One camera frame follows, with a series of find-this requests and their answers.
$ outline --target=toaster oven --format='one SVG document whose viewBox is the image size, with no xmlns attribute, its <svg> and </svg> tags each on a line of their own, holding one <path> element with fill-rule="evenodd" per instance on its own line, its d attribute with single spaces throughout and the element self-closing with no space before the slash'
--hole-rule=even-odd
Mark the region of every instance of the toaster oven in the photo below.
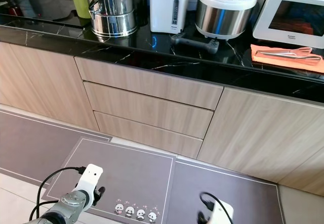
<svg viewBox="0 0 324 224">
<path fill-rule="evenodd" d="M 253 37 L 324 49 L 324 0 L 266 0 Z"/>
</svg>

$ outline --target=black game controller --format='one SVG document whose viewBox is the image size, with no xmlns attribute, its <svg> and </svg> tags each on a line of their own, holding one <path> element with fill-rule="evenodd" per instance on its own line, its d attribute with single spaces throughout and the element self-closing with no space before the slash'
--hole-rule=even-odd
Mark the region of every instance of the black game controller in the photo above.
<svg viewBox="0 0 324 224">
<path fill-rule="evenodd" d="M 184 38 L 185 33 L 178 33 L 171 37 L 171 44 L 186 44 L 188 46 L 193 46 L 199 49 L 206 50 L 209 54 L 216 54 L 219 46 L 217 40 L 212 39 L 209 43 L 203 43 L 191 39 Z"/>
</svg>

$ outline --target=floor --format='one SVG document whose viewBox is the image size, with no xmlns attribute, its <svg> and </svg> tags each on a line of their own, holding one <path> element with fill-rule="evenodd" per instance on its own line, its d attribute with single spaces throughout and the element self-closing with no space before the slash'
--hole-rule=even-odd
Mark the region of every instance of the floor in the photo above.
<svg viewBox="0 0 324 224">
<path fill-rule="evenodd" d="M 61 123 L 69 126 L 71 124 L 63 123 L 58 120 L 35 115 L 26 111 L 0 105 L 0 109 L 24 114 L 27 116 L 48 120 L 55 123 Z M 127 146 L 138 147 L 142 149 L 165 152 L 139 143 L 134 143 L 121 138 L 113 137 L 113 143 Z M 187 157 L 179 156 L 178 158 L 199 162 Z M 0 173 L 0 223 L 21 224 L 28 221 L 29 215 L 36 203 L 38 187 L 21 180 L 9 177 Z M 287 224 L 322 224 L 324 219 L 324 197 L 309 194 L 303 191 L 280 186 L 281 200 L 283 211 Z M 44 213 L 51 205 L 40 208 L 40 213 Z M 100 216 L 83 212 L 77 224 L 118 224 L 115 221 L 105 219 Z"/>
</svg>

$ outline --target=rice cooker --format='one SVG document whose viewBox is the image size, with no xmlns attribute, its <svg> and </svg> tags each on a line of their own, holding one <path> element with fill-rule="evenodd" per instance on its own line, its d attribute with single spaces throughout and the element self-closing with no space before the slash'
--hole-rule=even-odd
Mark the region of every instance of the rice cooker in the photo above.
<svg viewBox="0 0 324 224">
<path fill-rule="evenodd" d="M 198 0 L 196 28 L 205 37 L 236 38 L 242 34 L 257 0 Z"/>
</svg>

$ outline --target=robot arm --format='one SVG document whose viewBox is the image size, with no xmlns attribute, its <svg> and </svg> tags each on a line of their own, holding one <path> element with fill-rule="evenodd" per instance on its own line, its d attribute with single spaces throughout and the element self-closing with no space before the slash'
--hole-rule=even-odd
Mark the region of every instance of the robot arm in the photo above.
<svg viewBox="0 0 324 224">
<path fill-rule="evenodd" d="M 46 211 L 40 218 L 26 224 L 73 224 L 81 212 L 96 205 L 103 195 L 105 188 L 96 190 L 96 185 L 103 172 L 101 167 L 89 164 L 82 174 L 75 189 L 63 195 L 58 203 Z"/>
</svg>

